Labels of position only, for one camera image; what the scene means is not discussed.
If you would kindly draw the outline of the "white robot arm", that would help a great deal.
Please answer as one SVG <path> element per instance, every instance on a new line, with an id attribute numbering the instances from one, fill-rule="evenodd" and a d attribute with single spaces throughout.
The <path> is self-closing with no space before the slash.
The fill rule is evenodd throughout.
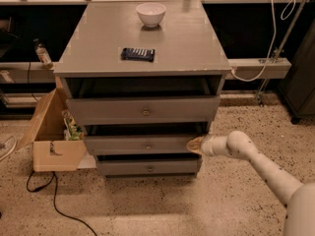
<path id="1" fill-rule="evenodd" d="M 315 183 L 297 180 L 260 152 L 245 133 L 208 134 L 189 141 L 186 147 L 202 156 L 248 161 L 286 209 L 283 236 L 315 236 Z"/>

